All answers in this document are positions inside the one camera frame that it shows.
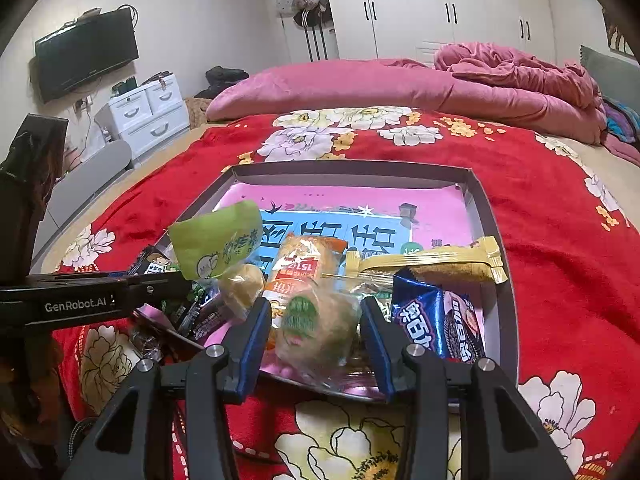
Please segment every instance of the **star print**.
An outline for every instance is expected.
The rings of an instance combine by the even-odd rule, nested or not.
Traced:
[[[358,206],[358,209],[360,209],[360,212],[362,213],[363,217],[367,217],[367,215],[371,215],[373,216],[373,208],[369,207],[369,205],[366,205],[364,207],[360,207]]]

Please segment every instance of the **black television screen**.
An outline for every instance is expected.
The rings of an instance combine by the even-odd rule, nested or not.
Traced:
[[[36,41],[36,70],[43,102],[138,58],[128,8],[99,14]]]

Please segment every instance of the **floral blanket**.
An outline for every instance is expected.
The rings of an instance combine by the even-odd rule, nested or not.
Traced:
[[[638,231],[577,153],[530,130],[404,107],[303,110],[212,128],[79,235],[62,269],[121,270],[221,172],[278,160],[386,159],[470,167],[491,201],[516,293],[520,391],[579,480],[599,480],[640,421]],[[127,321],[61,330],[74,415],[99,412],[138,360]],[[406,414],[261,378],[227,410],[240,478],[392,479]],[[188,476],[183,417],[174,472]],[[452,418],[449,477],[460,477]]]

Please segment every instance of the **wardrobe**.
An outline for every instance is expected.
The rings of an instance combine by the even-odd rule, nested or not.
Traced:
[[[447,43],[513,46],[556,62],[549,0],[331,0],[342,59],[433,63]]]

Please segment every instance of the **blue snack package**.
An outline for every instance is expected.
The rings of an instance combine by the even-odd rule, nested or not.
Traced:
[[[473,305],[467,298],[415,279],[409,269],[394,275],[392,319],[409,339],[443,358],[472,363],[484,357]]]

